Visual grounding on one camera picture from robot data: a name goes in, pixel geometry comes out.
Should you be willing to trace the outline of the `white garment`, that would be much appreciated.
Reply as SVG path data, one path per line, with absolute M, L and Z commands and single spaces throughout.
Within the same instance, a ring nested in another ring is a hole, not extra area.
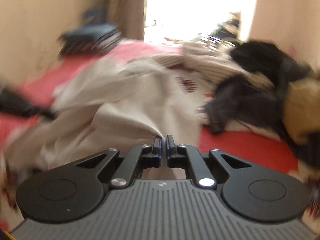
M 10 137 L 4 156 L 17 170 L 55 168 L 108 148 L 126 151 L 173 135 L 196 145 L 201 107 L 212 90 L 196 72 L 171 70 L 152 59 L 100 60 L 58 86 L 42 120 Z

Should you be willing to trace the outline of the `folded dark clothes stack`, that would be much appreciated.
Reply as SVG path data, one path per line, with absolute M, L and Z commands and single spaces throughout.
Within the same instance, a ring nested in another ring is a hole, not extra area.
M 67 31 L 59 37 L 65 44 L 60 56 L 105 55 L 123 39 L 115 24 L 88 24 Z

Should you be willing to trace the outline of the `red floral blanket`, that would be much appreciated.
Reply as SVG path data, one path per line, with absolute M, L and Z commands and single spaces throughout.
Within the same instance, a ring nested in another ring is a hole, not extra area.
M 30 83 L 21 85 L 18 90 L 32 102 L 52 108 L 54 90 L 58 86 L 68 83 L 81 71 L 100 60 L 107 59 L 119 64 L 127 64 L 134 60 L 152 59 L 151 57 L 157 54 L 178 54 L 181 52 L 181 49 L 159 48 L 144 42 L 124 41 L 112 49 L 106 56 L 69 56 L 63 60 L 60 67 L 47 71 Z M 168 69 L 196 72 L 186 69 L 180 64 Z M 218 148 L 282 173 L 298 169 L 298 160 L 293 155 L 284 138 L 269 128 L 257 128 L 238 119 L 232 119 L 227 122 L 226 128 L 220 134 L 213 134 L 209 129 L 209 120 L 204 107 L 206 103 L 214 98 L 214 89 L 217 85 L 206 79 L 204 80 L 210 83 L 212 90 L 206 95 L 204 104 L 201 107 L 202 122 L 199 141 L 193 146 L 201 152 Z M 31 128 L 42 120 L 52 121 L 39 117 L 21 118 L 8 114 L 1 115 L 1 223 L 7 224 L 10 229 L 15 228 L 22 221 L 21 212 L 15 207 L 17 185 L 32 176 L 34 170 L 43 172 L 53 168 L 41 170 L 31 167 L 17 171 L 8 163 L 4 156 L 4 150 L 15 131 Z M 174 141 L 177 144 L 186 144 L 177 142 L 175 138 Z

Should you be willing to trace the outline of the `black garment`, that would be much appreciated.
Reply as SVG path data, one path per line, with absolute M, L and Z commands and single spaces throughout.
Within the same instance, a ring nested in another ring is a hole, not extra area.
M 307 77 L 310 66 L 298 63 L 274 44 L 260 41 L 238 45 L 230 55 L 244 70 L 265 75 L 274 87 L 258 88 L 241 74 L 221 82 L 214 98 L 205 105 L 210 131 L 221 133 L 232 119 L 275 128 L 281 120 L 289 82 Z

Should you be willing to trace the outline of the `tan brown garment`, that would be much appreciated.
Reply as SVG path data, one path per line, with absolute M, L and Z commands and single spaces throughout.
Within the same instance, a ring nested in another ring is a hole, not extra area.
M 289 83 L 283 111 L 283 124 L 291 139 L 307 143 L 308 135 L 319 132 L 319 80 L 304 78 Z

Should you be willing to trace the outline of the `beige striped garment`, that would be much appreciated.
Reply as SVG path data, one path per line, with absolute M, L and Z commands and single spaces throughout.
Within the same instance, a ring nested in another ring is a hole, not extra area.
M 257 88 L 274 88 L 274 84 L 261 72 L 250 73 L 234 62 L 227 53 L 214 51 L 199 42 L 184 43 L 178 54 L 157 54 L 151 58 L 167 68 L 180 64 L 200 73 L 215 85 L 232 76 L 243 75 Z

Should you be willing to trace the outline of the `beige curtain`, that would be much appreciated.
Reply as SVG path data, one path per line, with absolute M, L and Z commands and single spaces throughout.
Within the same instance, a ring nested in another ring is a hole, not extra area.
M 125 38 L 144 39 L 144 0 L 107 0 L 107 21 Z

